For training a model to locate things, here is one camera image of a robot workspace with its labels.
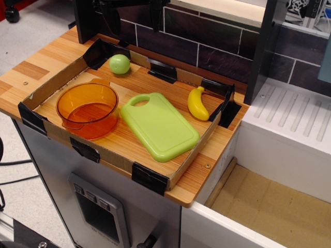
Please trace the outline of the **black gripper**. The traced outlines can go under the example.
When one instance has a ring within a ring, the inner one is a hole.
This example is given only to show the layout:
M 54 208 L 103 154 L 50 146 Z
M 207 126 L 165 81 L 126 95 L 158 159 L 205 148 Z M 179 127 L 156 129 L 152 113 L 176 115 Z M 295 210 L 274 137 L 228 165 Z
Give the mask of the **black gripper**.
M 99 0 L 92 1 L 93 6 L 99 6 L 103 18 L 110 31 L 119 36 L 121 34 L 121 19 L 116 7 L 131 7 L 139 5 L 150 5 L 150 18 L 155 33 L 159 32 L 163 16 L 162 0 Z

